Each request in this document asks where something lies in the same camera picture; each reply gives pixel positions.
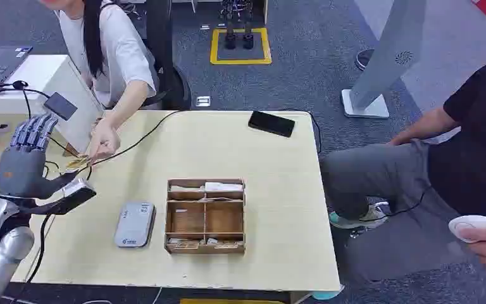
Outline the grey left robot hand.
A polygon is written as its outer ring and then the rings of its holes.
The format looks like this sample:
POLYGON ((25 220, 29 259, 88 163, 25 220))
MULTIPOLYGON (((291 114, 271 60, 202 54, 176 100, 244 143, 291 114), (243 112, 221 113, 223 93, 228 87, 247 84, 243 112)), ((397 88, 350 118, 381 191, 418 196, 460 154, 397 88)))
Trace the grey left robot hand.
POLYGON ((57 123, 58 117, 45 114, 17 126, 0 158, 0 194, 45 200, 77 176, 76 172, 52 180, 43 176, 46 149, 57 123))

